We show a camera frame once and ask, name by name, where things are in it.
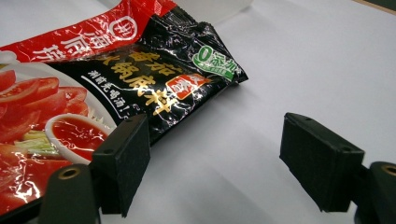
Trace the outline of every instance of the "screw hole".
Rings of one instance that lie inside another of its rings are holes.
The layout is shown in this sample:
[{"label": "screw hole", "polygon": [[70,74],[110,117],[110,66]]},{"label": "screw hole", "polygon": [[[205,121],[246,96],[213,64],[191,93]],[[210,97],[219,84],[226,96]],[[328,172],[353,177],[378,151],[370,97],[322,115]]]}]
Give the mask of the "screw hole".
[{"label": "screw hole", "polygon": [[59,173],[58,178],[66,180],[79,175],[80,170],[76,167],[65,169]]},{"label": "screw hole", "polygon": [[384,165],[382,169],[389,175],[394,175],[396,176],[396,166],[392,165]]}]

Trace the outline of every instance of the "seasoning packet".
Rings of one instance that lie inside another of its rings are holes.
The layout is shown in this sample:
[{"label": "seasoning packet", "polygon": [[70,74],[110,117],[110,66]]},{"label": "seasoning packet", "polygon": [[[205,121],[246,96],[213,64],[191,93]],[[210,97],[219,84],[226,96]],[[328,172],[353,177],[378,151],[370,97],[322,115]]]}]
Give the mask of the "seasoning packet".
[{"label": "seasoning packet", "polygon": [[40,198],[48,176],[70,164],[47,138],[48,120],[78,114],[111,129],[145,113],[154,144],[248,79],[212,25],[167,0],[123,0],[95,18],[0,47],[1,62],[0,220]]}]

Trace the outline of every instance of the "brand logo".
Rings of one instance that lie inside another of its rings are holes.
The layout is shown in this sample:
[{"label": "brand logo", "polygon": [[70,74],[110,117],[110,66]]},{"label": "brand logo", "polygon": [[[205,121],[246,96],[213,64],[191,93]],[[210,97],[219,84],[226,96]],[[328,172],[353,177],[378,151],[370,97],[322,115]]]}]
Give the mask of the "brand logo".
[{"label": "brand logo", "polygon": [[225,77],[230,81],[238,68],[233,59],[227,60],[224,54],[213,50],[210,46],[202,46],[199,52],[192,56],[192,62],[198,68]]},{"label": "brand logo", "polygon": [[137,24],[134,19],[125,16],[111,22],[108,30],[118,40],[131,40],[137,35]]}]

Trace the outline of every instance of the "white bowl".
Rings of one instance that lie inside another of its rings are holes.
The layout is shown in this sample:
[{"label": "white bowl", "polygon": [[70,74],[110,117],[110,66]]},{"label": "white bowl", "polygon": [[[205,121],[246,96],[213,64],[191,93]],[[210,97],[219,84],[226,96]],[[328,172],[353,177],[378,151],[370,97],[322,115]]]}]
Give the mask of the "white bowl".
[{"label": "white bowl", "polygon": [[62,114],[55,116],[51,118],[47,124],[46,124],[46,136],[48,137],[49,141],[52,143],[52,145],[55,147],[56,150],[67,160],[73,162],[73,163],[82,163],[82,164],[89,164],[91,161],[79,156],[77,153],[75,153],[73,150],[70,150],[68,147],[66,147],[64,144],[62,144],[58,137],[55,136],[52,126],[56,121],[63,120],[63,119],[78,119],[80,121],[83,121],[87,123],[90,126],[93,126],[100,130],[101,132],[105,133],[107,136],[111,133],[111,129],[107,128],[104,124],[97,122],[93,119],[89,119],[85,116],[82,115],[76,115],[76,114]]}]

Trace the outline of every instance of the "sauce bowl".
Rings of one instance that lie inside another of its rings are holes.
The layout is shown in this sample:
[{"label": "sauce bowl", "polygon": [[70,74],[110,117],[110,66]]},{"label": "sauce bowl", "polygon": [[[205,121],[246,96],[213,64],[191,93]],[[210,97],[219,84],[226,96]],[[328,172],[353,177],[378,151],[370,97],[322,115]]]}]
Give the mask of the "sauce bowl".
[{"label": "sauce bowl", "polygon": [[76,114],[55,116],[45,128],[49,141],[65,159],[82,164],[91,162],[92,153],[111,131],[94,119]]}]

